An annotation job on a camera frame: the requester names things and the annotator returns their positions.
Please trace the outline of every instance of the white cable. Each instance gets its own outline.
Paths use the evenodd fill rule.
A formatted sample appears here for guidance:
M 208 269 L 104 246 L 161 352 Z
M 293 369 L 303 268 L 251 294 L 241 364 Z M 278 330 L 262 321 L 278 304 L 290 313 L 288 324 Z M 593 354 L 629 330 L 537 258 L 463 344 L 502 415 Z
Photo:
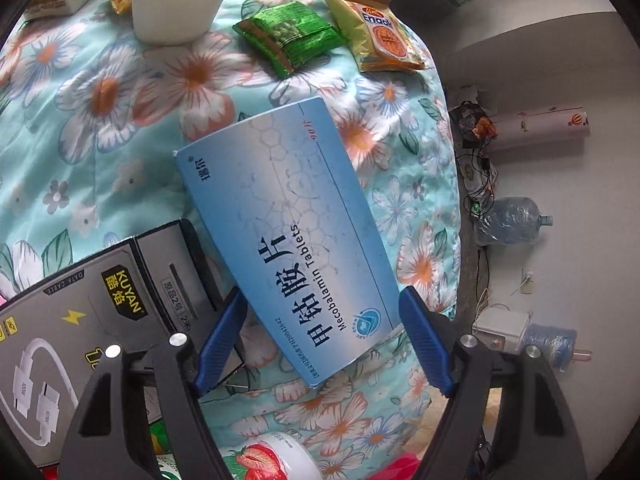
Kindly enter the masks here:
M 27 378 L 31 375 L 31 366 L 33 365 L 33 355 L 35 354 L 36 350 L 38 350 L 39 348 L 46 350 L 49 353 L 49 355 L 51 355 L 53 361 L 56 364 L 56 368 L 58 368 L 58 371 L 60 372 L 60 376 L 62 377 L 62 380 L 65 383 L 66 390 L 69 393 L 69 397 L 71 397 L 71 403 L 73 404 L 74 409 L 76 409 L 78 407 L 78 396 L 76 396 L 76 391 L 74 390 L 74 387 L 71 384 L 71 379 L 69 378 L 69 375 L 66 373 L 65 365 L 63 365 L 62 360 L 60 359 L 60 356 L 48 341 L 45 341 L 44 339 L 41 339 L 41 338 L 36 338 L 33 341 L 31 341 L 27 346 L 27 348 L 25 348 L 24 352 L 22 352 L 22 357 L 20 358 L 19 370 L 21 370 L 22 373 Z M 20 422 L 15 417 L 12 411 L 12 407 L 10 407 L 6 402 L 6 400 L 4 399 L 4 395 L 2 394 L 2 392 L 0 392 L 0 400 L 2 400 L 2 403 L 4 404 L 4 407 L 6 408 L 7 413 L 11 417 L 14 424 L 18 427 L 19 430 L 22 431 L 24 436 L 27 437 L 31 442 L 33 442 L 36 446 L 45 447 L 51 441 L 51 430 L 43 427 L 42 423 L 40 423 L 40 439 L 36 440 L 35 438 L 33 438 L 21 426 Z

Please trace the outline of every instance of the floral fabric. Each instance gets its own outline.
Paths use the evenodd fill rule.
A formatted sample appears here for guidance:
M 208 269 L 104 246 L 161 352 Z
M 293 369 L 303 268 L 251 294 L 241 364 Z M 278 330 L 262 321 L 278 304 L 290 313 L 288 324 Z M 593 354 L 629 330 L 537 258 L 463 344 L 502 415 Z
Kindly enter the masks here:
M 64 19 L 18 24 L 0 52 L 0 304 L 103 247 L 187 217 L 224 292 L 231 276 L 172 160 L 174 150 L 248 116 L 321 96 L 376 219 L 399 288 L 455 313 L 460 212 L 442 87 L 428 68 L 359 73 L 338 48 L 284 80 L 232 31 L 265 6 L 224 0 L 193 43 L 139 43 L 130 16 L 90 0 Z M 325 19 L 323 0 L 299 0 Z M 250 315 L 241 383 L 202 409 L 217 443 L 285 431 L 330 480 L 371 476 L 401 454 L 430 400 L 401 329 L 311 390 Z

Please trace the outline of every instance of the yellow snack package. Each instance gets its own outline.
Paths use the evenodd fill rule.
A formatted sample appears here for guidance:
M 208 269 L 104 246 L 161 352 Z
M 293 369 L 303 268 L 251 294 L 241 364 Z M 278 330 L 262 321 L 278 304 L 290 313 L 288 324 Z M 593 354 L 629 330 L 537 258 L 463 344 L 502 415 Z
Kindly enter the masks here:
M 325 0 L 361 72 L 424 70 L 425 64 L 389 9 L 391 0 Z

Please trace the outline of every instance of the green packaging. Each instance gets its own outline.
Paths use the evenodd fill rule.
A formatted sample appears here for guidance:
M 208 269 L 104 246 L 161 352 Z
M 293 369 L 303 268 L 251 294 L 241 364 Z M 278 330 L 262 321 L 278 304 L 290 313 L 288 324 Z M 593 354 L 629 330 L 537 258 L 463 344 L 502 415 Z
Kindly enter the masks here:
M 300 2 L 264 9 L 234 30 L 273 63 L 280 77 L 332 48 L 346 44 L 340 32 Z

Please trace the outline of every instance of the orange logo on package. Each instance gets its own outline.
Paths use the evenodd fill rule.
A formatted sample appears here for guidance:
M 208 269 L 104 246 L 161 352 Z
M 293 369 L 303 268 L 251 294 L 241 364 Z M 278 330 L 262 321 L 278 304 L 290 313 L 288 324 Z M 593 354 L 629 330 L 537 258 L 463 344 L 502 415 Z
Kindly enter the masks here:
M 376 18 L 384 18 L 385 15 L 382 14 L 382 12 L 380 12 L 379 10 L 376 9 L 372 9 L 371 7 L 362 7 L 362 12 L 366 12 L 367 14 L 370 14 L 371 16 L 375 16 Z
M 380 46 L 390 54 L 396 57 L 406 56 L 406 47 L 394 31 L 379 25 L 373 27 L 373 35 L 376 37 L 376 40 L 378 40 Z

